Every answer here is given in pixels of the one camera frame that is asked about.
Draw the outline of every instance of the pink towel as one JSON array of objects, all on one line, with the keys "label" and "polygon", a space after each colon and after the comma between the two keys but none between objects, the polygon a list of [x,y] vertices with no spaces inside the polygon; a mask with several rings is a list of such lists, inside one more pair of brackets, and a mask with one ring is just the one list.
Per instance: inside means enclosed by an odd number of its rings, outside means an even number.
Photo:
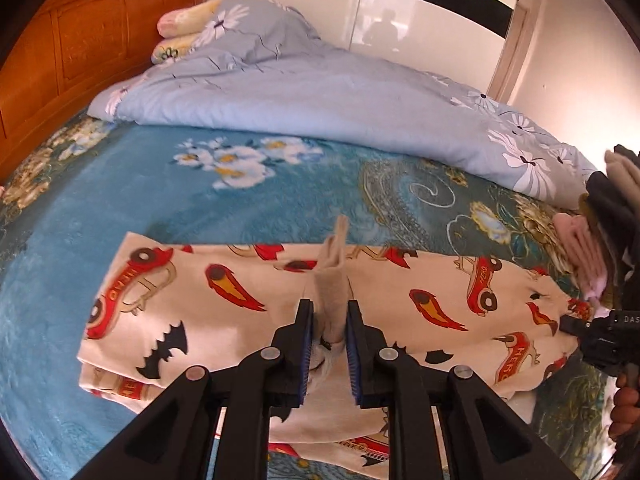
[{"label": "pink towel", "polygon": [[582,215],[558,213],[553,222],[569,261],[576,269],[577,284],[584,299],[599,299],[607,286],[607,267],[587,219]]}]

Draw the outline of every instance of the human hand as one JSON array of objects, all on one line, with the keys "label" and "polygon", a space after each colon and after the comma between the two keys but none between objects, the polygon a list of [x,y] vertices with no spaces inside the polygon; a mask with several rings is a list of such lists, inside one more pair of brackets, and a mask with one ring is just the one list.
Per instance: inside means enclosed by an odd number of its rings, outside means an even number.
[{"label": "human hand", "polygon": [[640,399],[638,391],[626,386],[625,375],[618,377],[616,386],[620,389],[613,397],[612,424],[609,427],[609,436],[613,440],[629,431],[640,420],[640,408],[636,408],[638,399]]}]

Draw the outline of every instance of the orange wooden headboard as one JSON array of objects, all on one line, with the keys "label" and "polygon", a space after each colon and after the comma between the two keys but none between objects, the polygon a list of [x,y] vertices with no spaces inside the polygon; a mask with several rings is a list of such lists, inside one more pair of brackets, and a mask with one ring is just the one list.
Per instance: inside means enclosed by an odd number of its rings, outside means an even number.
[{"label": "orange wooden headboard", "polygon": [[107,86],[150,66],[165,12],[202,0],[47,0],[0,70],[0,184]]}]

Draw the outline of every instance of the white flower print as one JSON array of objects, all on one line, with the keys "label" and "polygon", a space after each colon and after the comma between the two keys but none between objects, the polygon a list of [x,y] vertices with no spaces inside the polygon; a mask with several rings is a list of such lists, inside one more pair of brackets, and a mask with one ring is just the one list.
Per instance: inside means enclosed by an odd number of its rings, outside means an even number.
[{"label": "white flower print", "polygon": [[274,160],[301,164],[317,160],[322,154],[319,146],[309,146],[299,137],[267,137],[260,141],[261,152]]},{"label": "white flower print", "polygon": [[183,150],[190,150],[195,147],[196,145],[193,143],[193,139],[187,139],[184,142],[176,145],[176,148],[181,148]]},{"label": "white flower print", "polygon": [[529,132],[530,134],[536,131],[536,129],[532,126],[531,121],[529,121],[529,119],[526,118],[524,115],[511,114],[511,117],[508,118],[507,120],[511,124],[513,124],[513,126],[515,126],[517,130],[522,130],[523,132]]},{"label": "white flower print", "polygon": [[95,124],[89,123],[82,126],[71,136],[73,144],[70,145],[58,156],[58,160],[67,160],[70,156],[78,156],[88,152],[98,142],[109,135],[110,129],[96,128]]},{"label": "white flower print", "polygon": [[580,171],[580,177],[582,178],[582,183],[586,186],[587,185],[587,181],[590,179],[591,175],[596,171],[592,168],[580,168],[580,170],[578,170],[576,168],[575,170],[576,172]]},{"label": "white flower print", "polygon": [[220,176],[220,179],[212,184],[214,189],[253,187],[276,174],[271,168],[255,160],[236,160],[231,164],[219,164],[214,171]]},{"label": "white flower print", "polygon": [[189,52],[205,46],[214,40],[219,40],[226,31],[236,28],[240,20],[249,13],[249,7],[234,5],[229,10],[223,10],[205,26],[200,35],[193,40]]},{"label": "white flower print", "polygon": [[168,57],[162,63],[151,67],[149,70],[157,69],[156,72],[160,72],[161,70],[164,70],[168,66],[171,66],[172,64],[175,64],[178,61],[180,61],[179,57]]},{"label": "white flower print", "polygon": [[149,79],[149,76],[150,76],[149,71],[153,70],[154,68],[155,67],[150,68],[141,76],[135,78],[134,81],[132,81],[130,84],[126,85],[125,87],[118,88],[117,90],[114,90],[113,92],[111,92],[111,95],[109,97],[109,100],[107,101],[107,105],[105,106],[104,111],[107,112],[110,116],[115,117],[116,111],[118,110],[118,105],[122,102],[122,100],[124,99],[124,96],[127,95],[127,93],[129,93],[130,90],[133,90],[136,86],[142,85],[143,82]]},{"label": "white flower print", "polygon": [[441,76],[439,76],[439,75],[431,74],[431,78],[432,78],[435,82],[440,83],[441,85],[449,86],[449,83],[447,83],[447,82],[445,81],[446,77],[441,77]]},{"label": "white flower print", "polygon": [[490,97],[487,97],[486,94],[483,94],[478,90],[470,90],[469,97],[473,98],[474,102],[480,108],[484,108],[485,110],[487,110],[488,112],[491,112],[492,114],[495,113],[495,110],[498,107],[498,103],[496,101],[494,101]]},{"label": "white flower print", "polygon": [[510,168],[526,166],[524,174],[514,184],[513,190],[524,192],[530,196],[547,200],[556,195],[556,185],[549,178],[549,168],[544,158],[533,158],[533,154],[521,150],[515,139],[506,134],[488,131],[489,140],[504,147],[502,154]]},{"label": "white flower print", "polygon": [[225,137],[216,137],[213,140],[201,140],[198,144],[207,146],[210,150],[216,150],[220,148],[220,146],[222,146],[222,143],[225,142],[225,140],[226,140]]},{"label": "white flower print", "polygon": [[577,168],[575,167],[575,163],[572,158],[570,158],[570,151],[567,147],[562,144],[558,144],[557,146],[547,146],[546,144],[540,144],[540,148],[544,148],[549,152],[555,160],[557,160],[560,164],[562,164],[571,174],[575,174]]},{"label": "white flower print", "polygon": [[174,160],[181,166],[202,168],[203,170],[212,169],[214,164],[213,155],[202,148],[190,148],[187,153],[178,153],[174,156]]},{"label": "white flower print", "polygon": [[267,156],[249,146],[232,146],[221,148],[213,152],[213,158],[217,166],[229,166],[236,162],[262,162]]},{"label": "white flower print", "polygon": [[451,104],[454,106],[462,106],[463,108],[469,108],[471,110],[471,106],[465,105],[460,99],[457,97],[452,97],[450,100]]},{"label": "white flower print", "polygon": [[178,144],[184,150],[174,156],[180,166],[216,174],[214,189],[244,189],[256,186],[275,176],[277,164],[316,162],[324,151],[298,137],[266,137],[259,142],[251,139],[246,144],[229,146],[226,137],[193,142],[187,139]]},{"label": "white flower print", "polygon": [[269,2],[270,4],[275,5],[275,6],[276,6],[276,7],[278,7],[279,9],[282,9],[282,10],[291,10],[291,7],[289,7],[289,6],[285,6],[285,5],[281,4],[280,2],[277,2],[276,0],[268,0],[268,2]]}]

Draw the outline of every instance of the light blue duvet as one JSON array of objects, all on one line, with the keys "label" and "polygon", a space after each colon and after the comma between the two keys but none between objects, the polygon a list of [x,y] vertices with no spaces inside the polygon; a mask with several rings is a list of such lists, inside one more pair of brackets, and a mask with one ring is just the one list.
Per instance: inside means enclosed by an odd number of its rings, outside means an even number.
[{"label": "light blue duvet", "polygon": [[439,160],[577,207],[593,165],[517,111],[335,48],[295,9],[224,0],[192,52],[102,92],[96,118],[315,137]]}]

